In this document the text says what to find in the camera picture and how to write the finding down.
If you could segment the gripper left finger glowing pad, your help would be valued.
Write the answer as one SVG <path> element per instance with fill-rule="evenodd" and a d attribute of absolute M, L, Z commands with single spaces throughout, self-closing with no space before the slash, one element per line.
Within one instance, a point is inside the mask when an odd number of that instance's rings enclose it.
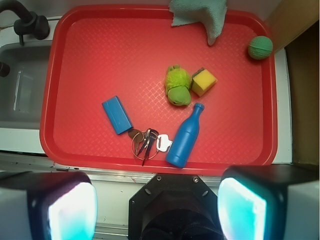
<path fill-rule="evenodd" d="M 97 217 L 97 192 L 83 172 L 0 174 L 2 240 L 91 240 Z"/>

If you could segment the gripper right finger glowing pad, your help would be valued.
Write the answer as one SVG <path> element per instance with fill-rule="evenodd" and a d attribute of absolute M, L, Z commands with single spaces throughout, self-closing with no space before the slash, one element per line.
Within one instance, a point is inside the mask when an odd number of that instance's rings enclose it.
<path fill-rule="evenodd" d="M 227 240 L 318 240 L 319 166 L 231 166 L 221 177 L 217 210 Z"/>

